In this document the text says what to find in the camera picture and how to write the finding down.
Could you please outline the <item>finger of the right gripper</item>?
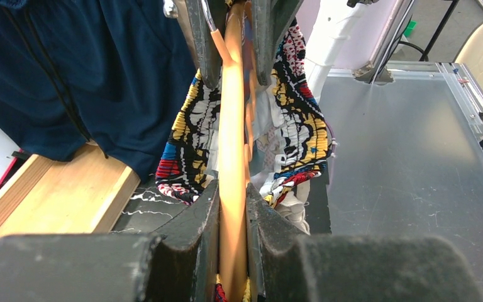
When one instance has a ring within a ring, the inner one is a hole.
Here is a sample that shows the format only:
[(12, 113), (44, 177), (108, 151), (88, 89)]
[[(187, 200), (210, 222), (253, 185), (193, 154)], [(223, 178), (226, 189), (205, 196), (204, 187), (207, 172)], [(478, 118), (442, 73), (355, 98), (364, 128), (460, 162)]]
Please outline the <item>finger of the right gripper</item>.
[(219, 84), (222, 59), (213, 42), (201, 1), (174, 0), (177, 20), (201, 77), (208, 88)]
[(253, 0), (252, 30), (258, 83), (270, 85), (275, 55), (303, 0)]

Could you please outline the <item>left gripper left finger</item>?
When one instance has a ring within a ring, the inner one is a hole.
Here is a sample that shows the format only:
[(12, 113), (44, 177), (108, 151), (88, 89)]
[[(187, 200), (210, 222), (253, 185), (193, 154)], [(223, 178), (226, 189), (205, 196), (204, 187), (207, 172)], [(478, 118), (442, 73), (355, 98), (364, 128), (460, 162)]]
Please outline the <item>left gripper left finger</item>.
[(0, 238), (0, 301), (213, 301), (218, 183), (153, 233)]

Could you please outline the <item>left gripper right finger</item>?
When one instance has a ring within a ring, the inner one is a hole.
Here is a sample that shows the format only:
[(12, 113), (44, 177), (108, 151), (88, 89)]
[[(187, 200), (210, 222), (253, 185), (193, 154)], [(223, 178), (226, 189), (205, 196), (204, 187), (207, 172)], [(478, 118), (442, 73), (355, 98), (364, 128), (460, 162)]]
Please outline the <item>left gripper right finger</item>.
[(246, 193), (254, 301), (483, 301), (463, 255), (440, 237), (307, 235)]

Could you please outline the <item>orange wooden hanger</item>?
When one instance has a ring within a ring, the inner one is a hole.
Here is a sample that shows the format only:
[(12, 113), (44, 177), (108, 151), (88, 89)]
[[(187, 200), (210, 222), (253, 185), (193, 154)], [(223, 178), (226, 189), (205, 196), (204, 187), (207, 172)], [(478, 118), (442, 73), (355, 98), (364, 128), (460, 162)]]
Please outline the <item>orange wooden hanger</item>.
[(244, 3), (232, 5), (220, 33), (207, 1), (201, 3), (223, 61), (218, 133), (219, 278), (228, 301), (242, 301), (248, 279), (246, 188), (250, 146), (245, 143)]

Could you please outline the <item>comic print shorts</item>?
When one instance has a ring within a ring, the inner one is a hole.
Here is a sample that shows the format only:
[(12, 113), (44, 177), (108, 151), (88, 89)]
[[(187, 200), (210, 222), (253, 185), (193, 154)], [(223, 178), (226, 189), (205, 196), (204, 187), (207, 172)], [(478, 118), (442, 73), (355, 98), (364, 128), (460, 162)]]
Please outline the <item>comic print shorts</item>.
[[(292, 225), (310, 232), (305, 195), (312, 178), (326, 169), (329, 140), (325, 119), (313, 97), (304, 72), (306, 44), (297, 23), (287, 29), (275, 55), (271, 87), (264, 91), (272, 126), (259, 144), (273, 165), (260, 195)], [(212, 181), (207, 174), (211, 146), (218, 140), (221, 86), (208, 88), (200, 73), (191, 83), (177, 114), (155, 173), (157, 189), (164, 195), (193, 204)], [(247, 103), (252, 120), (253, 105)], [(228, 301), (217, 277), (216, 301)]]

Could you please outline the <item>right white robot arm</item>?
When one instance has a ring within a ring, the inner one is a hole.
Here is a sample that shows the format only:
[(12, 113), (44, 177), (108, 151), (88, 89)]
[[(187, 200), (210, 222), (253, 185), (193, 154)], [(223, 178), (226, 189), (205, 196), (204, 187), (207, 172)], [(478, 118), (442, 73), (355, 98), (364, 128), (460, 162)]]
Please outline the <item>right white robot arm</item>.
[(231, 16), (247, 16), (253, 69), (261, 86), (270, 83), (274, 49), (298, 18), (308, 25), (306, 74), (320, 99), (332, 68), (346, 69), (372, 82), (399, 38), (407, 18), (406, 1), (164, 1), (164, 15), (176, 19), (196, 67), (208, 87), (219, 83), (230, 54), (218, 45)]

